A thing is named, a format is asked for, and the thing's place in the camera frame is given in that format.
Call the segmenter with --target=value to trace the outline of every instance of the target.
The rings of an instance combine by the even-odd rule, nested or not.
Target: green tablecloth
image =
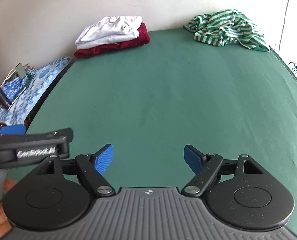
[[[288,227],[297,234],[295,78],[274,52],[213,47],[184,29],[150,36],[146,46],[75,62],[28,132],[72,127],[72,158],[111,143],[104,176],[116,189],[182,188],[193,177],[186,144],[227,159],[249,154],[294,195]]]

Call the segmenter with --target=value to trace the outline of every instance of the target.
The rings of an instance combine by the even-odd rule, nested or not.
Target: green and white striped shirt
[[[238,10],[228,9],[214,14],[199,14],[184,28],[194,34],[194,40],[223,47],[225,43],[240,43],[248,49],[270,51],[264,34]]]

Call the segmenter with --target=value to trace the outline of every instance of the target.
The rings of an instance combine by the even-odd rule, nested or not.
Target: human hand
[[[8,191],[15,186],[15,182],[10,179],[6,179],[4,182],[3,190]],[[0,238],[8,233],[12,229],[7,217],[4,213],[2,202],[0,203]]]

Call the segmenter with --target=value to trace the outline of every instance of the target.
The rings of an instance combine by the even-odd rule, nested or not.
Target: silver screw
[[[110,194],[113,189],[110,186],[100,186],[97,188],[97,192],[100,194]]]
[[[184,188],[184,191],[188,194],[197,194],[199,193],[201,190],[199,187],[196,186],[187,186]]]

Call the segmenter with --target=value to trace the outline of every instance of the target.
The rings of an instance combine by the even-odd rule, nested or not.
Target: blue crumpled cloth
[[[29,70],[33,76],[32,81],[24,93],[16,100],[9,111],[0,106],[0,122],[6,125],[24,124],[27,115],[31,112],[37,101],[41,98],[48,86],[61,73],[72,60],[71,57],[63,57],[50,62],[42,67]],[[2,90],[7,92],[11,100],[16,97],[26,78],[14,78],[4,84]]]

